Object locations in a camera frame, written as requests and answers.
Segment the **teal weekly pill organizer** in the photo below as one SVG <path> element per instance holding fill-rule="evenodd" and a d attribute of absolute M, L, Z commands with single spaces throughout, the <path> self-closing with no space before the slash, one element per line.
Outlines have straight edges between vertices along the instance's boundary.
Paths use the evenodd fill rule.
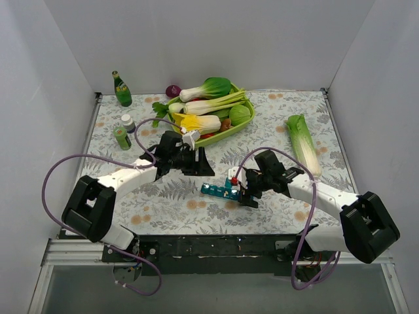
<path fill-rule="evenodd" d="M 215 196 L 226 200 L 238 201 L 240 190 L 237 186 L 232 185 L 231 180 L 229 178 L 226 178 L 225 184 L 223 186 L 203 183 L 200 191 L 205 195 Z"/>

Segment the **green pill bottle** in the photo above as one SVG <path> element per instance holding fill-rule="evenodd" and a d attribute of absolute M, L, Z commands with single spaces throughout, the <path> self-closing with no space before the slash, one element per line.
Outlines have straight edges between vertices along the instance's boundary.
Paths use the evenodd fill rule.
<path fill-rule="evenodd" d="M 132 143 L 124 127 L 115 127 L 113 129 L 113 135 L 122 150 L 129 150 L 131 148 Z"/>

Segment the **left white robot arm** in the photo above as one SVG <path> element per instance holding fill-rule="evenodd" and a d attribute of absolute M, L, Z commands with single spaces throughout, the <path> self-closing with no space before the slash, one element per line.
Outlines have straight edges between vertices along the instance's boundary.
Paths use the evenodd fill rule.
<path fill-rule="evenodd" d="M 91 242 L 103 242 L 117 248 L 127 262 L 138 257 L 135 233 L 112 223 L 116 202 L 141 185 L 153 183 L 172 169 L 186 176 L 215 175 L 203 147 L 196 148 L 193 137 L 166 131 L 159 144 L 148 148 L 133 164 L 97 179 L 81 177 L 62 213 L 62 222 Z"/>

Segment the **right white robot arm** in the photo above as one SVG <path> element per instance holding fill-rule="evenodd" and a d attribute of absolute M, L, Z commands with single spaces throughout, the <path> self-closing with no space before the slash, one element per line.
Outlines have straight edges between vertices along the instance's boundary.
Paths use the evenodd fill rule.
<path fill-rule="evenodd" d="M 263 192 L 273 190 L 304 201 L 338 221 L 336 226 L 309 224 L 297 235 L 295 255 L 313 259 L 319 252 L 346 252 L 370 264 L 400 238 L 400 231 L 382 200 L 317 182 L 304 169 L 285 168 L 272 150 L 255 157 L 257 169 L 232 168 L 229 179 L 240 187 L 240 204 L 256 208 Z"/>

